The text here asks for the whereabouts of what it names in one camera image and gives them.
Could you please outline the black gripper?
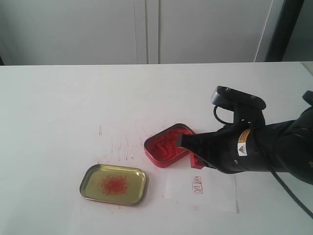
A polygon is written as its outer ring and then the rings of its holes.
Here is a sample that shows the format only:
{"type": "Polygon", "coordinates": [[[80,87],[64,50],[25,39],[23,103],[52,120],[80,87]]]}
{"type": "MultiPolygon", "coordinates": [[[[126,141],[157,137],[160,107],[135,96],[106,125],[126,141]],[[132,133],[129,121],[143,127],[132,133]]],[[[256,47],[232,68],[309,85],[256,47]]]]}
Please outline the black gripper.
{"type": "Polygon", "coordinates": [[[206,167],[226,174],[274,172],[257,132],[265,126],[263,110],[236,107],[232,124],[216,132],[180,134],[176,146],[192,152],[206,167]]]}

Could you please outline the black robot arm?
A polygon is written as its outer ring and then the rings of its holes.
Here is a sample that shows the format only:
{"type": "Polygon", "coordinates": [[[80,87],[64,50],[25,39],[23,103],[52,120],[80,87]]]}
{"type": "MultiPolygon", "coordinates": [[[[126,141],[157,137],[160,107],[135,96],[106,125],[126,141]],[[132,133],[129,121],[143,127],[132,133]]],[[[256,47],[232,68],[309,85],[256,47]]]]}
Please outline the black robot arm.
{"type": "Polygon", "coordinates": [[[312,107],[295,120],[266,124],[266,103],[257,96],[218,86],[211,101],[215,108],[232,111],[233,121],[216,132],[180,134],[178,148],[222,173],[288,172],[313,182],[312,107]]]}

